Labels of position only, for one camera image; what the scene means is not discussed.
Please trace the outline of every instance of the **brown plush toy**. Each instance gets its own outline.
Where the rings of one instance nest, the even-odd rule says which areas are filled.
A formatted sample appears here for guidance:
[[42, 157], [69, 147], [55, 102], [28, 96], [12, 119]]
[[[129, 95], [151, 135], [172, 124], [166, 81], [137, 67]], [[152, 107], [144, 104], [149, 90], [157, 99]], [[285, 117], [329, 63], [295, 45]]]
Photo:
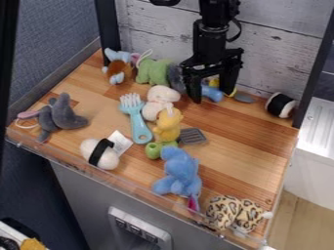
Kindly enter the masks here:
[[206, 223], [209, 228], [224, 231], [231, 228], [235, 235], [245, 237], [253, 231], [263, 219], [272, 218], [259, 204], [249, 199], [238, 199], [222, 195], [210, 199], [206, 210]]
[[140, 54], [129, 52], [115, 52], [106, 48], [104, 54], [110, 60], [109, 66], [103, 67], [103, 73], [107, 74], [109, 83], [112, 85], [128, 81], [132, 76], [132, 63], [136, 63]]

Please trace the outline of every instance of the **black and white round toy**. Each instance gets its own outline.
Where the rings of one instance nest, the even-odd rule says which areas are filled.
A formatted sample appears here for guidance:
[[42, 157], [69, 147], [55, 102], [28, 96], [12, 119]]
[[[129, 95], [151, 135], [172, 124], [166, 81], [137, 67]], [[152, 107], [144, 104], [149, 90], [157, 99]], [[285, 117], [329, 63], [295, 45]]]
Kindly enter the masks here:
[[266, 103], [266, 111], [279, 118], [289, 118], [297, 102], [279, 92], [273, 94]]
[[100, 141], [87, 139], [80, 145], [82, 156], [92, 165], [102, 169], [112, 170], [118, 166], [119, 157], [113, 150], [114, 143], [108, 139]]

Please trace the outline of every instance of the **black claw motor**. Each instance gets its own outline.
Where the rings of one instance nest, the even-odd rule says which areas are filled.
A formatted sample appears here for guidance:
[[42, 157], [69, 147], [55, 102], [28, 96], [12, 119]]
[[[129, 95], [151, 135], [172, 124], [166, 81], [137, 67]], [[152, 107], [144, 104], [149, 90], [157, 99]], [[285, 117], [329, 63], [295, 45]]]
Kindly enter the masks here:
[[[150, 0], [154, 5], [174, 6], [181, 0]], [[201, 20], [193, 24], [193, 56], [180, 64], [188, 95], [201, 103], [203, 78], [219, 75], [220, 90], [226, 95], [235, 94], [235, 84], [242, 68], [243, 50], [227, 49], [227, 42], [235, 41], [241, 34], [241, 24], [235, 18], [239, 14], [239, 0], [199, 0]], [[230, 22], [239, 32], [227, 37]]]

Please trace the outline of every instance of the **white wooden wall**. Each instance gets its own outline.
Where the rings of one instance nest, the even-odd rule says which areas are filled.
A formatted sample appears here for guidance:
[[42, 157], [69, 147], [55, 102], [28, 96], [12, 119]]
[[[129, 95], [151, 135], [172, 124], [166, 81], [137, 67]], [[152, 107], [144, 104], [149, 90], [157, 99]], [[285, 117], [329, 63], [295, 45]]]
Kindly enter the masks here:
[[[280, 91], [300, 99], [334, 6], [333, 0], [241, 0], [243, 33], [230, 48], [245, 50], [239, 89], [267, 97]], [[156, 59], [192, 55], [198, 0], [175, 7], [148, 0], [116, 0], [124, 50], [154, 50]]]

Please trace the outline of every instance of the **gray fabric wall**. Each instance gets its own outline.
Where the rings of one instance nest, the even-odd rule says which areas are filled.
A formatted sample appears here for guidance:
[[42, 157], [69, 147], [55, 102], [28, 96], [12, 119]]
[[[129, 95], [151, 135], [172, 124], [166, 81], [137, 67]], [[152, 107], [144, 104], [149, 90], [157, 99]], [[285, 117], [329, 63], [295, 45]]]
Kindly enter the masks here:
[[[94, 0], [21, 0], [11, 104], [97, 37]], [[53, 250], [87, 248], [48, 161], [6, 144], [2, 174], [0, 218], [26, 224]]]

